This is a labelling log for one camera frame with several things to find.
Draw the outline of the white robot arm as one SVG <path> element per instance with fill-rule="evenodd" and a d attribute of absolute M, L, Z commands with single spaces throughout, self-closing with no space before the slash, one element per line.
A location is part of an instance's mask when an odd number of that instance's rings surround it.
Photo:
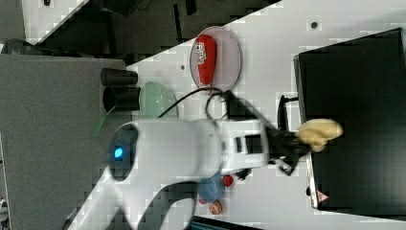
<path fill-rule="evenodd" d="M 272 158 L 292 171 L 309 150 L 294 133 L 258 120 L 130 122 L 114 132 L 100 179 L 63 230 L 107 230 L 117 213 L 131 230 L 185 230 L 201 180 Z"/>

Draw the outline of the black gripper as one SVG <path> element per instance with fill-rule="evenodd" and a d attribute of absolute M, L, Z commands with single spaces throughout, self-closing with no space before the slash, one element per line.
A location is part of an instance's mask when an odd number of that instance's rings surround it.
<path fill-rule="evenodd" d="M 296 171 L 300 162 L 305 162 L 308 154 L 299 154 L 300 142 L 293 132 L 279 129 L 266 129 L 269 148 L 269 162 L 276 164 L 287 176 Z"/>

